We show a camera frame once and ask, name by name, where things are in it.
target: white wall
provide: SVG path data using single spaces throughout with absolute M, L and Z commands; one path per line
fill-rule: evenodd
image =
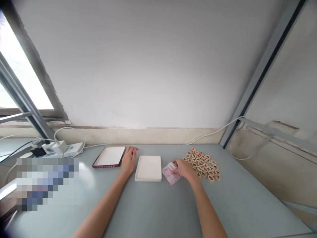
M 28 0 L 17 10 L 79 126 L 227 123 L 282 1 Z
M 303 139 L 317 139 L 316 12 L 317 1 L 308 1 L 247 113 L 263 124 L 277 120 L 298 127 L 295 136 Z

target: white cable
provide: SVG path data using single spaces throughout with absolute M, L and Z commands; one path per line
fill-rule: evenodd
M 57 132 L 59 132 L 59 131 L 62 130 L 62 129 L 76 129 L 76 128 L 73 128 L 73 127 L 62 127 L 62 128 L 59 128 L 59 129 L 54 133 L 54 139 L 55 139 L 55 140 L 57 140 L 57 139 L 56 139 L 56 134 L 57 134 Z M 77 154 L 75 154 L 72 158 L 74 158 L 75 156 L 79 155 L 79 154 L 83 151 L 83 149 L 84 149 L 84 147 L 85 147 L 85 144 L 86 144 L 86 135 L 85 135 L 85 133 L 83 133 L 82 131 L 81 131 L 81 133 L 85 136 L 84 144 L 83 144 L 83 146 L 82 146 L 82 149 L 81 149 Z
M 18 153 L 18 152 L 20 152 L 22 150 L 24 150 L 24 149 L 18 150 L 16 153 Z M 10 154 L 6 154 L 6 155 L 0 155 L 0 157 L 7 156 L 7 155 L 11 155 L 11 153 Z
M 89 146 L 85 146 L 85 148 L 91 148 L 91 147 L 100 146 L 100 145 L 110 145 L 110 144 L 89 145 Z
M 7 224 L 6 228 L 4 228 L 4 230 L 7 230 L 7 229 L 8 229 L 9 225 L 11 224 L 13 218 L 15 217 L 15 215 L 16 215 L 17 213 L 18 213 L 18 211 L 15 211 L 15 212 L 13 213 L 12 217 L 10 218 L 10 221 L 8 222 L 8 224 Z
M 35 140 L 32 141 L 32 145 L 36 144 L 36 143 L 34 143 L 34 141 L 37 141 L 37 140 L 49 140 L 49 141 L 53 141 L 53 142 L 59 144 L 59 141 L 58 141 L 58 140 L 44 139 L 44 138 L 38 138 L 38 137 L 37 137 L 37 139 L 35 139 Z
M 9 175 L 11 173 L 11 171 L 17 166 L 17 164 L 15 164 L 14 166 L 11 167 L 11 169 L 9 169 L 9 171 L 7 172 L 5 179 L 4 179 L 4 184 L 3 186 L 5 186 L 8 183 L 8 179 L 9 179 Z
M 0 140 L 8 138 L 8 137 L 12 137 L 12 136 L 30 136 L 30 137 L 34 137 L 34 138 L 40 139 L 39 137 L 31 136 L 31 135 L 28 135 L 28 134 L 16 134 L 16 135 L 10 135 L 10 136 L 7 136 L 7 137 L 2 137 L 2 138 L 0 138 Z
M 239 120 L 239 119 L 240 119 L 240 118 L 242 118 L 242 117 L 244 117 L 244 116 L 237 117 L 236 119 L 234 119 L 233 121 L 229 122 L 229 123 L 228 123 L 228 124 L 226 124 L 223 128 L 221 128 L 221 129 L 217 130 L 216 132 L 213 132 L 213 133 L 210 133 L 210 134 L 207 134 L 207 135 L 201 136 L 201 137 L 197 138 L 196 140 L 194 140 L 193 142 L 188 143 L 188 144 L 193 144 L 193 143 L 195 143 L 197 140 L 199 140 L 199 139 L 201 139 L 201 138 L 203 138 L 203 137 L 206 137 L 206 136 L 210 136 L 210 135 L 216 134 L 216 133 L 218 133 L 219 131 L 221 131 L 222 129 L 224 129 L 224 128 L 226 128 L 227 126 L 229 126 L 231 123 L 235 122 L 236 120 Z
M 236 133 L 237 131 L 239 131 L 240 129 L 242 129 L 243 126 L 244 126 L 244 123 L 243 123 L 242 127 L 240 127 L 238 130 L 235 131 L 235 133 Z M 234 157 L 234 156 L 232 155 L 232 153 L 231 153 L 231 144 L 232 144 L 232 140 L 233 140 L 234 134 L 232 135 L 232 139 L 231 139 L 231 141 L 230 141 L 229 153 L 230 153 L 230 155 L 231 155 L 233 158 L 235 158 L 236 160 L 248 160 L 248 159 L 251 159 L 252 157 L 254 157 L 255 155 L 257 155 L 257 153 L 259 153 L 259 151 L 273 138 L 272 135 L 271 135 L 269 138 L 267 138 L 267 139 L 264 141 L 263 144 L 260 144 L 260 145 L 258 146 L 258 148 L 257 148 L 257 150 L 255 151 L 255 153 L 254 153 L 253 155 L 251 155 L 250 157 L 244 158 L 244 159 L 239 159 L 239 158 Z

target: white power strip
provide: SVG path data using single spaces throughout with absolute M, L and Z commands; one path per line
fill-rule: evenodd
M 68 145 L 67 146 L 68 149 L 65 151 L 64 157 L 71 157 L 76 155 L 78 152 L 80 152 L 82 146 L 83 146 L 82 142 Z M 37 158 L 60 158 L 60 157 L 62 157 L 61 154 L 51 153 L 51 154 L 38 156 Z

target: white box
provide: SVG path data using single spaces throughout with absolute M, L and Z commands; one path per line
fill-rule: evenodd
M 134 181 L 136 182 L 161 182 L 162 166 L 160 156 L 139 157 L 138 166 L 136 168 Z

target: charger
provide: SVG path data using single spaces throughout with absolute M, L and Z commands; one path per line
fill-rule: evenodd
M 52 146 L 53 151 L 56 154 L 64 154 L 65 151 L 68 149 L 68 146 L 64 140 L 60 141 L 59 144 L 55 143 Z

